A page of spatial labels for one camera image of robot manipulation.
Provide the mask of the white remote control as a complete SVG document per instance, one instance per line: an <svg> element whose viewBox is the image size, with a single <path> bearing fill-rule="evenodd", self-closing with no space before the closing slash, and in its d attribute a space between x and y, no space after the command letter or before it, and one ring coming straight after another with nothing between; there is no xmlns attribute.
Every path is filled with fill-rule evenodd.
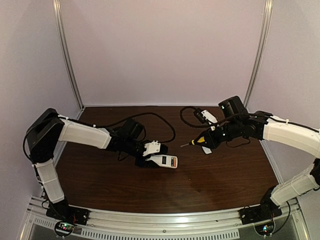
<svg viewBox="0 0 320 240"><path fill-rule="evenodd" d="M166 154L161 154L161 155L156 155L156 156L153 156L149 159L147 159L148 161L149 160L152 160L154 161L155 163L157 163L161 168L169 168L169 169L176 169L176 168L173 168L171 166L171 159L172 158L177 158L177 166L178 166L178 157L177 156L174 156L174 155L166 155Z"/></svg>

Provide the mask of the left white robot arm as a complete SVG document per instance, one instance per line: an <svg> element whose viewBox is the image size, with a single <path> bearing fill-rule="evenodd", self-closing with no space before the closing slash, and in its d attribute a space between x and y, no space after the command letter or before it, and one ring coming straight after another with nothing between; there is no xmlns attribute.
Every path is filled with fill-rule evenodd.
<svg viewBox="0 0 320 240"><path fill-rule="evenodd" d="M31 161L39 182L51 203L65 200L65 194L53 163L58 142L71 142L98 149L126 153L145 163L151 156L167 154L168 147L159 141L139 141L144 126L132 117L124 119L120 127L110 128L81 123L59 115L48 108L27 130L22 149Z"/></svg>

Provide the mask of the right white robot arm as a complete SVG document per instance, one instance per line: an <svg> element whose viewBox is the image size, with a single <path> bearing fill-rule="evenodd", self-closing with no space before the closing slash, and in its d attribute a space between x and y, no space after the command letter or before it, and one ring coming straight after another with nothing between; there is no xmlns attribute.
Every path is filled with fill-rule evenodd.
<svg viewBox="0 0 320 240"><path fill-rule="evenodd" d="M190 144L214 150L221 143L236 138L254 138L281 143L314 156L314 162L290 180L271 188L261 204L280 206L285 202L320 188L320 131L299 123L284 120L265 111L249 113L236 95L219 103L224 119L210 123Z"/></svg>

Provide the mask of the yellow handled screwdriver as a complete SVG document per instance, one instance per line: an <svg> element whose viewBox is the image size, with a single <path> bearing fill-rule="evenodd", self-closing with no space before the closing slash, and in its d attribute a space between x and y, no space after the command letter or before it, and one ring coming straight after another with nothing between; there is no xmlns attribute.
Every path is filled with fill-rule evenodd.
<svg viewBox="0 0 320 240"><path fill-rule="evenodd" d="M200 137L198 139L193 139L188 143L182 144L180 147L186 147L186 146L204 146L206 144L206 140L204 137Z"/></svg>

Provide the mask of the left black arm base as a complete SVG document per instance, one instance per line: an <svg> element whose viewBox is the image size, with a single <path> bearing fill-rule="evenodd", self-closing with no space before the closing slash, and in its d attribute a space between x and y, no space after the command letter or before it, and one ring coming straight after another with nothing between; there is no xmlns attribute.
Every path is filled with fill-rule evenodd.
<svg viewBox="0 0 320 240"><path fill-rule="evenodd" d="M46 216L70 224L86 226L90 211L85 208L70 206L66 199L57 203L48 201Z"/></svg>

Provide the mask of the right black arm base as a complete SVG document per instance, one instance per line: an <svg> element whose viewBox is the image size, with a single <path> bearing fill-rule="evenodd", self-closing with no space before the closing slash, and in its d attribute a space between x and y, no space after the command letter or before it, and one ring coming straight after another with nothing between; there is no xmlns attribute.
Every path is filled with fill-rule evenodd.
<svg viewBox="0 0 320 240"><path fill-rule="evenodd" d="M282 215L282 210L271 200L272 191L275 186L270 187L257 206L245 206L238 213L243 225L271 220Z"/></svg>

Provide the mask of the white battery cover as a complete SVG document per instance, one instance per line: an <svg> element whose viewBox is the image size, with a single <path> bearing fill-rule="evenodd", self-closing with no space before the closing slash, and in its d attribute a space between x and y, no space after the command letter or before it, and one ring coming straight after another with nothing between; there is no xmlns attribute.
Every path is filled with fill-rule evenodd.
<svg viewBox="0 0 320 240"><path fill-rule="evenodd" d="M209 155L209 154L212 153L212 150L210 148L207 148L207 147L202 147L202 150L206 155Z"/></svg>

